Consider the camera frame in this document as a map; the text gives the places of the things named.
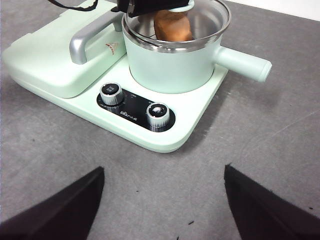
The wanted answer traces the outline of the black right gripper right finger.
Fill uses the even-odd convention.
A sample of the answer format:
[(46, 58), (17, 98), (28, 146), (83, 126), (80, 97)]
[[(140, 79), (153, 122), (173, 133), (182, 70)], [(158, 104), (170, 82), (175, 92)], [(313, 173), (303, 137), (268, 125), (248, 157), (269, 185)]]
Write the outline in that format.
[(224, 168), (228, 205), (243, 240), (318, 240), (320, 219), (282, 199), (230, 164)]

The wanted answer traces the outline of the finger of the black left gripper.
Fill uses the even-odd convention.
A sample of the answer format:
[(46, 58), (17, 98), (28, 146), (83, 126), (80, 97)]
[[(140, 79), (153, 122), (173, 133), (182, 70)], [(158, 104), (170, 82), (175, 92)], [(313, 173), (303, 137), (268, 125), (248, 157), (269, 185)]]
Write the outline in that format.
[(188, 0), (117, 0), (117, 7), (130, 18), (161, 10), (186, 7)]

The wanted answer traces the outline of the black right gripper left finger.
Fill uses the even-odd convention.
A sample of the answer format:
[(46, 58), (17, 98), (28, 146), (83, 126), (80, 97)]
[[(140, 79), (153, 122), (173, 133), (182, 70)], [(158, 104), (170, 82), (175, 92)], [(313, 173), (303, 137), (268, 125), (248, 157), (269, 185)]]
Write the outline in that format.
[(85, 240), (102, 198), (104, 168), (99, 166), (48, 199), (0, 225), (2, 240)]

